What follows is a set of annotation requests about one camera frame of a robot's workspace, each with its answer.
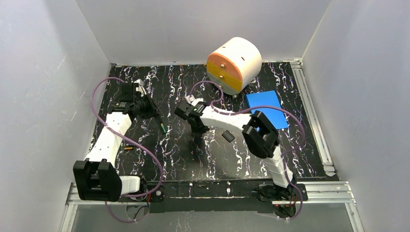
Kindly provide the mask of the black remote battery cover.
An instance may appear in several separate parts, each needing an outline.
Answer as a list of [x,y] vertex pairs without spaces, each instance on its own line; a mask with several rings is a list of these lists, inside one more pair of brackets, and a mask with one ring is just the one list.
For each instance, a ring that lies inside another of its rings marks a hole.
[[225,130],[221,135],[229,143],[235,139],[235,136],[232,133],[230,133],[228,130]]

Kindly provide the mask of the black remote control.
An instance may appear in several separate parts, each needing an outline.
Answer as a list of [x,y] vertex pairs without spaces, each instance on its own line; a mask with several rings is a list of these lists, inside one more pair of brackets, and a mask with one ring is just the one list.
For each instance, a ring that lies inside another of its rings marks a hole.
[[166,134],[167,133],[167,128],[163,122],[163,119],[161,116],[155,116],[155,121],[158,124],[162,134]]

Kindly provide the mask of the green battery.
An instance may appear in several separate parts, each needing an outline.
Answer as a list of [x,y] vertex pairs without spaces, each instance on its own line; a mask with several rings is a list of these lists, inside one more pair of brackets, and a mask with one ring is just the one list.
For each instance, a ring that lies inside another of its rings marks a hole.
[[165,128],[165,126],[162,123],[161,123],[161,128],[162,128],[163,133],[167,133],[167,129]]

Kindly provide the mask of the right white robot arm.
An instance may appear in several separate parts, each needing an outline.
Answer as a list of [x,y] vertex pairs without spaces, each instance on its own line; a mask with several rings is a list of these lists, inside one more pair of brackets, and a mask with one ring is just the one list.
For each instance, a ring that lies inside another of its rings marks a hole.
[[185,99],[177,105],[175,114],[190,124],[193,133],[203,134],[209,127],[220,128],[228,142],[235,134],[242,135],[248,151],[262,159],[273,180],[272,184],[258,186],[260,196],[269,200],[294,198],[296,180],[281,154],[278,130],[263,112],[236,113],[211,106],[203,99]]

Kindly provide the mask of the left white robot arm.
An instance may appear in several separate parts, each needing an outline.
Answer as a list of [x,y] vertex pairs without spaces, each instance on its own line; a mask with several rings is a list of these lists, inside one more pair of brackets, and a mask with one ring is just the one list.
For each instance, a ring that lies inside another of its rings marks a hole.
[[124,136],[136,117],[154,118],[161,132],[166,133],[159,108],[141,79],[120,84],[120,95],[111,103],[96,143],[84,160],[74,163],[73,174],[81,200],[116,202],[122,196],[138,198],[148,194],[142,176],[120,176],[114,168]]

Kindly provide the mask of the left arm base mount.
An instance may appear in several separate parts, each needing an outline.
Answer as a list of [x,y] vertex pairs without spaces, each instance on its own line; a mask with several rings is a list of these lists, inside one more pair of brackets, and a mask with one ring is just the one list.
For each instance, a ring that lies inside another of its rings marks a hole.
[[144,176],[131,175],[121,176],[120,178],[122,181],[121,197],[145,203],[138,207],[133,218],[129,220],[130,223],[138,222],[149,213],[152,197],[160,198],[163,195],[163,180],[160,179],[156,184],[150,184]]

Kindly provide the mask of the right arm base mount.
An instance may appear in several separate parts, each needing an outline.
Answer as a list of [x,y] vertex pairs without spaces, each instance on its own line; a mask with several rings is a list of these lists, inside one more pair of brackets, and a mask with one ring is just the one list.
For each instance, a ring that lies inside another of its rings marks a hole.
[[283,188],[274,184],[260,184],[251,195],[261,202],[273,203],[274,214],[279,218],[291,219],[298,215],[297,203],[308,200],[308,193],[304,184],[288,185]]

